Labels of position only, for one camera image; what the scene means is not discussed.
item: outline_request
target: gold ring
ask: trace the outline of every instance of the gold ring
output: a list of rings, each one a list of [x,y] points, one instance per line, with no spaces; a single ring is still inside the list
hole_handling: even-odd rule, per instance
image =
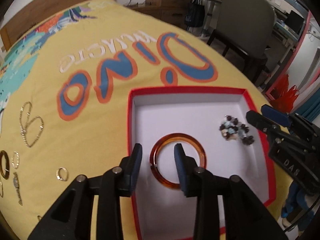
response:
[[[15,156],[15,155],[17,156],[17,164],[14,164],[14,156]],[[11,158],[11,164],[12,164],[12,166],[13,166],[15,169],[18,169],[19,163],[20,163],[19,153],[13,152],[13,156],[12,156],[12,158]]]
[[[153,176],[164,186],[168,188],[175,188],[179,189],[180,184],[173,183],[165,179],[159,172],[157,167],[157,155],[160,153],[161,149],[166,146],[168,143],[174,141],[184,141],[191,144],[197,151],[199,158],[200,158],[200,167],[206,168],[207,166],[207,158],[205,156],[204,149],[202,145],[192,136],[184,134],[184,133],[171,133],[166,136],[163,136],[159,139],[155,145],[153,146],[151,153],[150,153],[150,168],[153,173]]]
[[[5,174],[2,170],[2,156],[5,158]],[[10,165],[9,165],[9,157],[6,151],[0,152],[0,173],[4,179],[9,179]]]
[[[65,173],[67,174],[65,179],[60,177],[60,171],[61,171],[61,170],[64,170]],[[57,179],[58,179],[58,180],[67,181],[67,180],[68,180],[68,171],[67,171],[67,169],[66,169],[66,168],[63,168],[63,167],[57,169],[57,171],[56,171],[56,176],[57,176]]]
[[[0,177],[0,185],[1,185],[1,191],[2,191],[2,194],[0,194],[0,197],[3,197],[3,184],[2,184],[2,181],[1,181],[1,177]]]

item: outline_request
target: headboard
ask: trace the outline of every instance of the headboard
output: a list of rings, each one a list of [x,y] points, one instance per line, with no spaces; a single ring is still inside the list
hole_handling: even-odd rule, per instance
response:
[[[51,15],[86,0],[33,0],[21,9],[1,30],[5,49],[8,49],[31,27]]]

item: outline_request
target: bed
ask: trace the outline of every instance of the bed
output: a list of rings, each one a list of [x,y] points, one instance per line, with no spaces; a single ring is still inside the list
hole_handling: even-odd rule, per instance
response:
[[[124,238],[189,239],[192,233],[181,229],[179,216],[172,221],[174,232],[165,231],[165,221],[148,220],[148,207],[169,201],[177,209],[162,215],[174,210],[186,217],[184,223],[193,223],[192,212],[182,210],[194,200],[181,201],[182,193],[163,188],[148,167],[152,145],[173,132],[197,138],[209,170],[240,174],[279,217],[291,179],[268,158],[265,136],[252,128],[255,143],[244,147],[219,134],[225,114],[245,122],[246,111],[259,112],[267,102],[240,71],[190,33],[114,0],[87,0],[53,14],[12,45],[0,68],[0,142],[10,157],[9,179],[1,177],[0,210],[17,239],[28,238],[77,175],[90,178],[118,166],[136,142],[142,144],[143,163],[136,197],[121,199]],[[170,147],[161,154],[166,157],[159,159],[160,171],[174,181]],[[17,164],[15,152],[18,169],[11,165],[12,156]],[[57,179],[59,168],[68,171],[67,181]],[[155,193],[164,197],[153,198]],[[95,200],[92,239],[96,209]]]

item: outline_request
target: gold chain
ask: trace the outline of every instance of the gold chain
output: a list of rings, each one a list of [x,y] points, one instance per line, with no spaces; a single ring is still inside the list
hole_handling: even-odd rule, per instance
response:
[[[22,113],[23,113],[24,108],[26,107],[26,105],[29,105],[29,110],[28,110],[28,112],[27,112],[27,120],[26,120],[25,127],[23,127],[23,125],[22,125]],[[26,103],[24,103],[24,105],[23,105],[23,106],[21,107],[21,109],[20,109],[20,116],[19,116],[21,135],[22,135],[22,138],[23,138],[23,141],[24,141],[25,145],[28,146],[29,148],[31,148],[31,147],[37,142],[37,140],[40,138],[40,136],[41,136],[41,134],[42,134],[42,131],[43,131],[43,128],[44,128],[43,119],[42,119],[40,116],[38,116],[38,115],[37,115],[36,117],[34,117],[34,118],[29,122],[31,109],[32,109],[32,104],[31,104],[31,102],[26,102]],[[26,133],[27,133],[27,131],[28,131],[28,127],[29,127],[36,119],[40,119],[40,121],[41,121],[39,133],[38,133],[36,139],[33,141],[33,143],[28,144],[27,138],[26,138]]]

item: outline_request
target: amber bangle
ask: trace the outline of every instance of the amber bangle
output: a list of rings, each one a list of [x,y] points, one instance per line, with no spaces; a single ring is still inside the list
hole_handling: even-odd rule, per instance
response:
[[[2,170],[2,156],[4,155],[4,158],[5,158],[5,174]],[[10,163],[9,163],[9,157],[8,157],[8,154],[6,151],[1,151],[0,152],[0,173],[1,173],[1,176],[4,178],[4,179],[8,179],[9,178],[9,171],[10,171]]]
[[[157,167],[157,156],[160,153],[161,149],[166,146],[168,143],[174,141],[184,141],[191,144],[197,151],[200,159],[200,167],[206,168],[207,158],[205,156],[205,152],[201,144],[192,136],[184,134],[184,133],[171,133],[166,136],[163,136],[159,139],[156,144],[153,146],[150,153],[150,167],[153,176],[164,186],[168,188],[179,189],[180,185],[177,183],[173,183],[165,179],[159,172]]]

